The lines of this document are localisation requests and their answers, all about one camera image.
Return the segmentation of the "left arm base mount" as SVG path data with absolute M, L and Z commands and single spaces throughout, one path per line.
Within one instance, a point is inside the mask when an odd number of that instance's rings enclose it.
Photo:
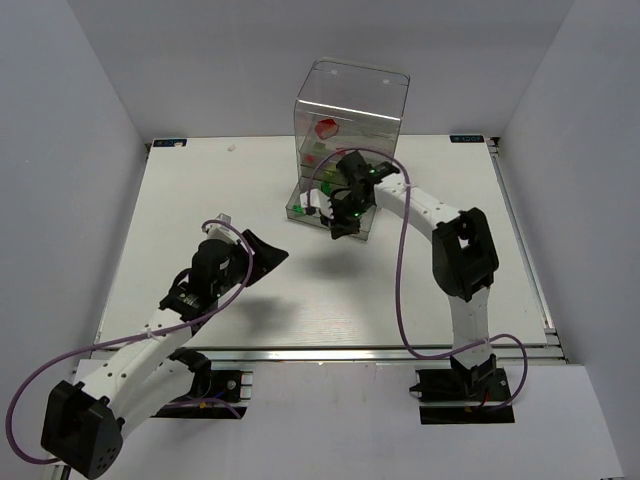
M 154 418 L 241 420 L 252 396 L 253 372 L 213 366 L 203 353 L 182 347 L 162 366 L 172 362 L 186 368 L 189 389 L 161 408 Z

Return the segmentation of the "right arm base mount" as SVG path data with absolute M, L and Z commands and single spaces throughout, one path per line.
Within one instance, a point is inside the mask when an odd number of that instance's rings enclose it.
M 416 383 L 409 393 L 419 404 L 422 425 L 499 425 L 513 424 L 511 406 L 498 409 L 511 395 L 505 371 L 496 373 L 478 390 L 467 392 L 452 370 L 416 371 Z

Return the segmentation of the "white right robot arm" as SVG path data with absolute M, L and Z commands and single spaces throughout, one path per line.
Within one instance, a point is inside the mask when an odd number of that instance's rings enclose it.
M 496 370 L 489 343 L 488 298 L 499 267 L 493 237 L 484 212 L 448 206 L 414 187 L 408 171 L 388 158 L 368 164 L 355 148 L 340 149 L 336 168 L 346 186 L 332 193 L 321 208 L 321 221 L 331 237 L 355 235 L 360 217 L 376 206 L 402 219 L 396 260 L 394 302 L 400 338 L 414 357 L 426 360 L 411 347 L 402 317 L 401 280 L 407 230 L 413 227 L 431 244 L 432 274 L 447 295 L 453 332 L 451 369 L 468 389 L 475 388 Z

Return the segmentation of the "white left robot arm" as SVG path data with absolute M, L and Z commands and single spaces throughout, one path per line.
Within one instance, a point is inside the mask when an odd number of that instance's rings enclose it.
M 261 280 L 288 252 L 251 230 L 220 220 L 144 326 L 99 368 L 76 383 L 62 381 L 49 394 L 42 447 L 87 479 L 107 472 L 125 438 L 172 401 L 202 402 L 212 388 L 210 360 L 187 347 L 219 300 Z

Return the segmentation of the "clear drawer container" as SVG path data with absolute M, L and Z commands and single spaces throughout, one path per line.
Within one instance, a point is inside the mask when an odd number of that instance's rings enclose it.
M 300 205 L 301 193 L 310 188 L 321 190 L 323 183 L 331 186 L 331 193 L 346 187 L 337 170 L 344 155 L 337 155 L 337 148 L 346 148 L 348 154 L 356 147 L 365 147 L 362 156 L 373 166 L 395 153 L 409 85 L 407 73 L 386 67 L 329 57 L 313 63 L 294 108 L 298 180 L 286 204 L 290 220 L 325 226 L 320 215 L 297 214 L 292 207 Z M 326 118 L 334 119 L 340 129 L 334 137 L 320 140 L 314 126 Z M 317 142 L 325 144 L 323 151 L 313 150 Z M 316 161 L 307 164 L 306 155 L 314 156 Z M 324 170 L 336 172 L 334 182 L 323 179 Z

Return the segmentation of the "large red lego piece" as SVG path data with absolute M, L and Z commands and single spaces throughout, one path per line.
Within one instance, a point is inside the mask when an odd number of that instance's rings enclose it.
M 332 118 L 318 121 L 314 126 L 314 133 L 320 140 L 328 140 L 338 134 L 340 125 Z

